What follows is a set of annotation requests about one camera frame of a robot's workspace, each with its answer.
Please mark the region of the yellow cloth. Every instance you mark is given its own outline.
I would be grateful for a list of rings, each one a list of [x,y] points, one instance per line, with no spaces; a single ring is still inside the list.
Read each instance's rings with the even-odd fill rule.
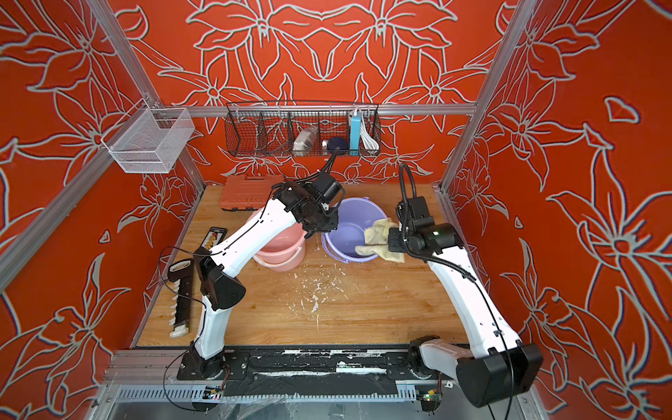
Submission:
[[[376,220],[371,227],[364,231],[364,245],[357,245],[355,252],[360,257],[378,256],[383,260],[403,264],[405,262],[402,252],[390,251],[389,232],[390,229],[398,228],[398,224],[390,218]]]

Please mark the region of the purple plastic bucket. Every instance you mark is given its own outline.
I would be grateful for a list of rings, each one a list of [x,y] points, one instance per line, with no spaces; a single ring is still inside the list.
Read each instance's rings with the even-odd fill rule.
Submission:
[[[332,259],[344,263],[368,263],[378,255],[359,255],[357,246],[366,244],[365,232],[374,222],[385,219],[383,210],[368,197],[347,198],[339,206],[337,229],[321,235],[322,247]]]

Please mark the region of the pink plastic bucket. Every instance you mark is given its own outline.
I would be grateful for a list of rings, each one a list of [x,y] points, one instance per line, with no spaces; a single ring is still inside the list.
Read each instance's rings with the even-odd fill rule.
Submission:
[[[262,267],[286,272],[296,269],[306,255],[306,232],[299,223],[280,232],[253,259]]]

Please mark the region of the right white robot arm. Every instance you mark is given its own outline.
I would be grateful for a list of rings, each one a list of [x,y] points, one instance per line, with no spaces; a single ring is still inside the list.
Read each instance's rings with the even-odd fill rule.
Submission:
[[[399,166],[399,227],[388,231],[388,249],[428,264],[446,290],[467,334],[462,348],[435,335],[411,342],[409,368],[416,376],[457,381],[476,408],[530,390],[542,367],[539,347],[526,344],[509,325],[477,278],[467,247],[453,225],[437,224],[407,164]]]

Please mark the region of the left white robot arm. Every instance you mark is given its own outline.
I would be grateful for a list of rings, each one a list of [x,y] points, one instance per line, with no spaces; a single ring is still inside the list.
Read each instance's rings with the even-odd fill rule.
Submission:
[[[199,254],[203,311],[199,333],[189,352],[201,370],[223,369],[224,338],[232,309],[245,296],[237,279],[244,266],[285,229],[299,224],[308,239],[338,227],[344,187],[331,174],[340,150],[316,173],[271,187],[261,211],[208,253]]]

